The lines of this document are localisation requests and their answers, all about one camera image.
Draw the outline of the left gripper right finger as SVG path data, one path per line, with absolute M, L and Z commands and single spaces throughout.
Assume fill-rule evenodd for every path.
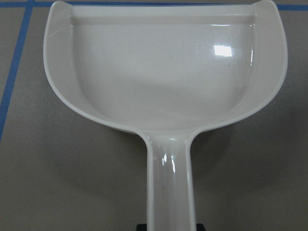
M 196 230 L 197 230 L 197 231 L 206 231 L 204 225 L 201 224 L 201 223 L 197 223 L 197 224 L 196 224 Z

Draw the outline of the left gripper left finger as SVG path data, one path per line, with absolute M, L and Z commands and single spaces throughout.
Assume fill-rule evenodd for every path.
M 136 226 L 136 231 L 147 231 L 147 224 L 138 224 Z

